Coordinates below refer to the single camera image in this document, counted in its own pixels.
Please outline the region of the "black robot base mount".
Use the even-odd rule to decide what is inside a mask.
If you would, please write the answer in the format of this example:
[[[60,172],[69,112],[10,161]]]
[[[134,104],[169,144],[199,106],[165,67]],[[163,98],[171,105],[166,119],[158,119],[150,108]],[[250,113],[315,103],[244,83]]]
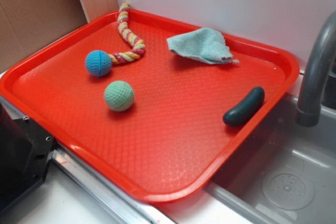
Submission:
[[[32,119],[12,119],[1,106],[1,215],[46,179],[55,139]]]

